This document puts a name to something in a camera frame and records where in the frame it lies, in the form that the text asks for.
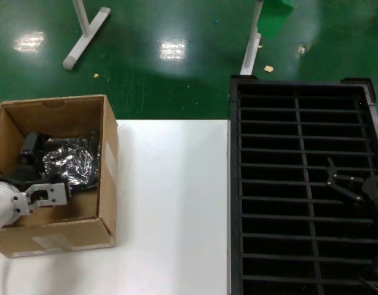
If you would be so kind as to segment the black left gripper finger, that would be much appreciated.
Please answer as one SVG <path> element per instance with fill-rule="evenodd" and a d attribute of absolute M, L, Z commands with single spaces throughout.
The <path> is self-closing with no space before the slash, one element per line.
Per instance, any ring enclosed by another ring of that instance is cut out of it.
<path fill-rule="evenodd" d="M 20 155 L 22 157 L 34 157 L 41 150 L 42 135 L 40 133 L 30 133 L 23 143 Z"/>

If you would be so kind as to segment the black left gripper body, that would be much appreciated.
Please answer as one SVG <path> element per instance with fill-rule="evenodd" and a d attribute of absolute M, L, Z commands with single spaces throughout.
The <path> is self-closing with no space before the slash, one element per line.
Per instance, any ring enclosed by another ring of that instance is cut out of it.
<path fill-rule="evenodd" d="M 12 173 L 14 186 L 25 187 L 42 183 L 44 164 L 39 154 L 20 154 L 18 165 Z"/>

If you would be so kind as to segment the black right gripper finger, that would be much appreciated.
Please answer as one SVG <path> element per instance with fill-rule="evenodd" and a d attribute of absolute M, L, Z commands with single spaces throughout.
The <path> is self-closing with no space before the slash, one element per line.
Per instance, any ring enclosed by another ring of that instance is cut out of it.
<path fill-rule="evenodd" d="M 328 166 L 326 171 L 328 179 L 326 185 L 338 193 L 338 199 L 348 205 L 361 205 L 364 202 L 363 193 L 357 193 L 353 190 L 356 184 L 361 186 L 364 183 L 364 179 L 357 176 L 349 176 L 340 174 L 336 168 L 333 160 L 328 157 Z"/>

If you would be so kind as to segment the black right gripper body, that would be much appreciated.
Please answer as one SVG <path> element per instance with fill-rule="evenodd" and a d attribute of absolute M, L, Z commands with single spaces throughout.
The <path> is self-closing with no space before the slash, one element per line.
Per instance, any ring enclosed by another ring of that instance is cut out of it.
<path fill-rule="evenodd" d="M 378 215 L 378 175 L 366 178 L 362 185 L 362 191 L 369 197 Z"/>

